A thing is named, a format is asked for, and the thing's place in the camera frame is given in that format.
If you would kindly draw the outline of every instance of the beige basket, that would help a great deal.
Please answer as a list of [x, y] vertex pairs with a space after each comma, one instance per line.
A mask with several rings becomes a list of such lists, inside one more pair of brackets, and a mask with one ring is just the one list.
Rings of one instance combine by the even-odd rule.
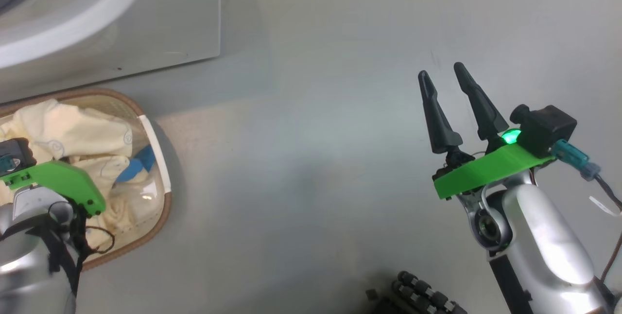
[[156, 164], [149, 173], [145, 186], [130, 198], [130, 206], [135, 214], [135, 225], [116, 232], [115, 247], [106, 254], [95, 254], [84, 263], [84, 270], [94, 268], [116, 259], [136, 247], [151, 240], [166, 223], [171, 212], [171, 180], [167, 171], [162, 150], [157, 141], [151, 123], [146, 115], [130, 98], [108, 89], [71, 90], [51, 95], [44, 95], [0, 108], [0, 118], [13, 115], [20, 108], [37, 104], [47, 99], [76, 105], [82, 108], [94, 108], [109, 115], [115, 115], [129, 123], [133, 131], [133, 154], [147, 144], [153, 147]]

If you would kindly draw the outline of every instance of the washing machine door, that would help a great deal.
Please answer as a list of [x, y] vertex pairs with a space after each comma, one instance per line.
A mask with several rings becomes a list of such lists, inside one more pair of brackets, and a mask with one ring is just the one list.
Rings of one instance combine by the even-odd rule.
[[134, 0], [0, 0], [0, 69], [100, 33]]

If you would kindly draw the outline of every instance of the glowing green led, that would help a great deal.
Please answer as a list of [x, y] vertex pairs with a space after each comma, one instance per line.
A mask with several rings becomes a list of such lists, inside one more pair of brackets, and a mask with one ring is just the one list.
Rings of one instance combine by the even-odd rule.
[[513, 128], [506, 130], [506, 132], [501, 136], [504, 141], [508, 144], [516, 143], [516, 138], [520, 134], [520, 130], [518, 128]]

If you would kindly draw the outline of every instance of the green bracket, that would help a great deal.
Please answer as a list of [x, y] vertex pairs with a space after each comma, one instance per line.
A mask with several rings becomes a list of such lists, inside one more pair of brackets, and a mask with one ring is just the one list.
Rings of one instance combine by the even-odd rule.
[[554, 157], [537, 158], [514, 143], [460, 166], [434, 181], [438, 197], [446, 199], [478, 186], [493, 183], [520, 171], [542, 165]]
[[84, 170], [63, 161], [49, 161], [0, 178], [11, 190], [33, 184], [45, 186], [84, 206], [89, 217], [106, 210], [106, 201], [91, 177]]

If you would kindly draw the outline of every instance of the white circular rim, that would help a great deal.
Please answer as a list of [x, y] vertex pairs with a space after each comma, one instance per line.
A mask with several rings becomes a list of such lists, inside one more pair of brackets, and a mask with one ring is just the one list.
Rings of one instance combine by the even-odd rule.
[[68, 21], [2, 45], [0, 68], [38, 59], [83, 41], [118, 19], [134, 1], [99, 0]]

